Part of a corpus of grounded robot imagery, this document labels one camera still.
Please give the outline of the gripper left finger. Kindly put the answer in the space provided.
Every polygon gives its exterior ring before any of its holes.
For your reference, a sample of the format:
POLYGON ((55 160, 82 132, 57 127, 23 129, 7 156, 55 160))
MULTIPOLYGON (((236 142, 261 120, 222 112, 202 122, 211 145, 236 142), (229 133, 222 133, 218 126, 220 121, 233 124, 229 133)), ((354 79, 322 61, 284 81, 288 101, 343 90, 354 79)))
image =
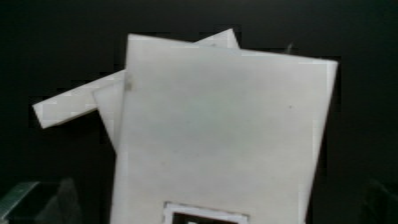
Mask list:
POLYGON ((75 181, 28 181, 0 198, 0 224, 83 224, 75 181))

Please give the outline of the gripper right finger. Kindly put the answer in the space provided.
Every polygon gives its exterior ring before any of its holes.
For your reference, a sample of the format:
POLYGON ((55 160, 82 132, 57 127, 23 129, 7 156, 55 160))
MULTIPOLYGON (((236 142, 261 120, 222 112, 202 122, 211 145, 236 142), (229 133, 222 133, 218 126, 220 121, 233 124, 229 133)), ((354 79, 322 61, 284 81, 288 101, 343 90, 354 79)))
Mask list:
POLYGON ((361 224, 398 224, 398 183, 373 180, 366 186, 361 224))

